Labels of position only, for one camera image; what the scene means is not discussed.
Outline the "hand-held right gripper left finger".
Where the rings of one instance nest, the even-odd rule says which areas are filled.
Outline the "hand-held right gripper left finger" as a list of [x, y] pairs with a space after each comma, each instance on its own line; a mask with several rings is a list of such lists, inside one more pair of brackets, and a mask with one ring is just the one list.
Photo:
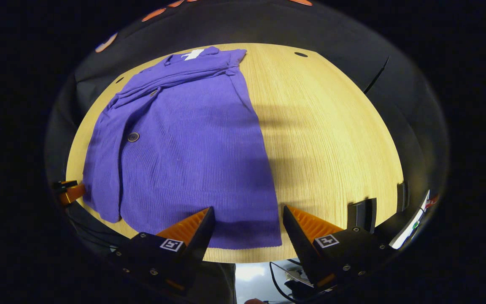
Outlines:
[[209, 206], [160, 233], [138, 233], [110, 254], [110, 264], [154, 291], [185, 296], [215, 225], [215, 212]]

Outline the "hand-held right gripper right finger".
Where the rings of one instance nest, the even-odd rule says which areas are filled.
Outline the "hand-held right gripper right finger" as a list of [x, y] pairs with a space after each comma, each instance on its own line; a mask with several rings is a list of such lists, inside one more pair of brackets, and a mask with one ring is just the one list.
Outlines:
[[346, 229], [290, 205], [282, 223], [307, 275], [318, 291], [353, 284], [397, 256], [397, 250], [363, 227]]

